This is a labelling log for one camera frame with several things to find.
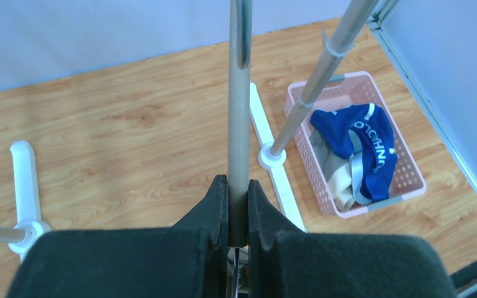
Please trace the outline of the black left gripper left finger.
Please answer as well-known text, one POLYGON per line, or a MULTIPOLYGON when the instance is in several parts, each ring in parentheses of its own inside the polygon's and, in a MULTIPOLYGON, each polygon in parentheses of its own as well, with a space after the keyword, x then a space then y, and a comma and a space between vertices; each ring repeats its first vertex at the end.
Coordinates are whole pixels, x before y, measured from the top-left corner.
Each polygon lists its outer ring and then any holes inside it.
POLYGON ((40 237, 8 297, 224 297, 228 183, 171 227, 59 230, 40 237))

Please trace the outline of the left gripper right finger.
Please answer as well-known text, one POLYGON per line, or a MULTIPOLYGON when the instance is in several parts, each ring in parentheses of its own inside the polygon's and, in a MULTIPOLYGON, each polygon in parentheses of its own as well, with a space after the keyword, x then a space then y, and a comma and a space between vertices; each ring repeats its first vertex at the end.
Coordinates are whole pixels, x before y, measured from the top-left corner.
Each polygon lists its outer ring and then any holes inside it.
POLYGON ((442 260, 412 235, 306 233, 248 187, 251 297, 455 297, 442 260))

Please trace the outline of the grey white underwear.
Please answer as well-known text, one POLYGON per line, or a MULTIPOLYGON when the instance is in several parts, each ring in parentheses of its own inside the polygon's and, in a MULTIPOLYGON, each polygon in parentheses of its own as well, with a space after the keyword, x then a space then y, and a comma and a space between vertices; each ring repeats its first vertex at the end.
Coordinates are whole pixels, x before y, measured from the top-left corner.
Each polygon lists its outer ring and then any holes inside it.
POLYGON ((361 193, 363 147, 354 131, 351 130, 348 134, 354 146, 354 153, 347 159, 334 154, 333 149, 318 131, 313 131, 309 137, 335 206, 341 212, 348 211, 355 204, 371 203, 371 199, 361 193))

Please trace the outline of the blue underwear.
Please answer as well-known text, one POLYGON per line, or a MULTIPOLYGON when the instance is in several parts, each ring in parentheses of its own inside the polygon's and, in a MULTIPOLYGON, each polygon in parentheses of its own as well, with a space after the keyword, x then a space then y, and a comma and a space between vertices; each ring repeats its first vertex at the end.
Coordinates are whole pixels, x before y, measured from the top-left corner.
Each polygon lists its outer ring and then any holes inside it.
POLYGON ((370 103, 351 105, 337 111, 316 109, 309 120, 333 149, 347 159, 354 153, 348 132, 354 131, 363 147, 363 185, 361 193, 371 203, 389 198, 398 156, 394 132, 385 111, 370 103))

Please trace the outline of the beige hanger with black underwear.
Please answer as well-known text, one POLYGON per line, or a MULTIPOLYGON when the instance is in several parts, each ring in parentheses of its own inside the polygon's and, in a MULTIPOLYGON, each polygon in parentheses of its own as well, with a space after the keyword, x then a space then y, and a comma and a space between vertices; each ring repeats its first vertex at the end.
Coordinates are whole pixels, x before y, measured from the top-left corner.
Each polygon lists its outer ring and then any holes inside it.
POLYGON ((229 240, 234 252, 231 297, 239 294, 240 249, 247 245, 252 2, 231 1, 229 17, 228 184, 229 240))

